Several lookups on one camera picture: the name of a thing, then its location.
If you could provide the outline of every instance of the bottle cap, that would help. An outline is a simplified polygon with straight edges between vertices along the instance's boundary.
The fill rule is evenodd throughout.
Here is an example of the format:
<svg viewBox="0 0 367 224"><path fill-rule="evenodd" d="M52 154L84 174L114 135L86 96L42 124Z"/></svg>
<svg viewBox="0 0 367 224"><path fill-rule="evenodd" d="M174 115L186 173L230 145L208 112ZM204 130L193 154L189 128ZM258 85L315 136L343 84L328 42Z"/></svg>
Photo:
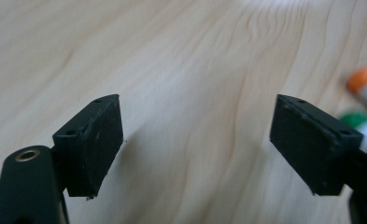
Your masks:
<svg viewBox="0 0 367 224"><path fill-rule="evenodd" d="M348 113L343 115L340 121L351 128L357 129L367 121L367 114L362 112Z"/></svg>
<svg viewBox="0 0 367 224"><path fill-rule="evenodd" d="M353 92L358 93L367 86L367 67L358 70L349 78L346 86Z"/></svg>

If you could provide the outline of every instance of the light wood surface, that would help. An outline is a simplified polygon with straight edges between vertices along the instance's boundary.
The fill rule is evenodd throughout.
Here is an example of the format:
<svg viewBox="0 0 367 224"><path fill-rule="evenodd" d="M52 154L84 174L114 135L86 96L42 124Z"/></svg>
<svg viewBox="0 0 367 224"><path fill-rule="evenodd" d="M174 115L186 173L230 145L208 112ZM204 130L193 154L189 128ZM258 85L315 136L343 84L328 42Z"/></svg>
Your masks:
<svg viewBox="0 0 367 224"><path fill-rule="evenodd" d="M0 0L0 171L91 100L127 140L83 223L349 223L269 142L275 96L334 116L367 64L367 0Z"/></svg>

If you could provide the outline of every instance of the tabletop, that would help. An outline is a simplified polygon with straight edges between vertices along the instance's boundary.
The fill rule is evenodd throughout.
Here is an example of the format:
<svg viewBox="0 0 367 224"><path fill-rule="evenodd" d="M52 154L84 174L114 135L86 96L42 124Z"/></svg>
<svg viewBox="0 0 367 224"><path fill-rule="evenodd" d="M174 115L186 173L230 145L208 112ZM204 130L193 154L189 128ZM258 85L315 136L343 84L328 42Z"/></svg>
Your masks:
<svg viewBox="0 0 367 224"><path fill-rule="evenodd" d="M269 142L275 97L333 116L367 64L367 1L0 0L0 172L98 97L124 139L71 223L349 223Z"/></svg>

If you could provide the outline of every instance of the orange object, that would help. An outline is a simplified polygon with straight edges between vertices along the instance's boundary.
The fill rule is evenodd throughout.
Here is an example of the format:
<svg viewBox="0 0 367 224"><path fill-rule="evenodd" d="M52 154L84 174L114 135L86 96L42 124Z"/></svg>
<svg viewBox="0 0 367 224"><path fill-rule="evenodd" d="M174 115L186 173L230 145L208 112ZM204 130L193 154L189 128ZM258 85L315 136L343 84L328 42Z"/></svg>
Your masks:
<svg viewBox="0 0 367 224"><path fill-rule="evenodd" d="M354 93L358 93L367 86L367 67L356 72L346 83L346 86Z"/></svg>

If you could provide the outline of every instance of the green cap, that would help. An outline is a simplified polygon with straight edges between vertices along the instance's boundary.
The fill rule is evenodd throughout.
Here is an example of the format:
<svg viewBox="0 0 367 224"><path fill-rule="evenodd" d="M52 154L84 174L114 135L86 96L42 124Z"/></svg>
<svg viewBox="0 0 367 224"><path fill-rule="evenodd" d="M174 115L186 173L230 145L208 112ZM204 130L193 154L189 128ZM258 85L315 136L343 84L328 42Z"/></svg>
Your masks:
<svg viewBox="0 0 367 224"><path fill-rule="evenodd" d="M362 112L347 113L340 118L340 121L351 128L357 129L367 121L367 114Z"/></svg>

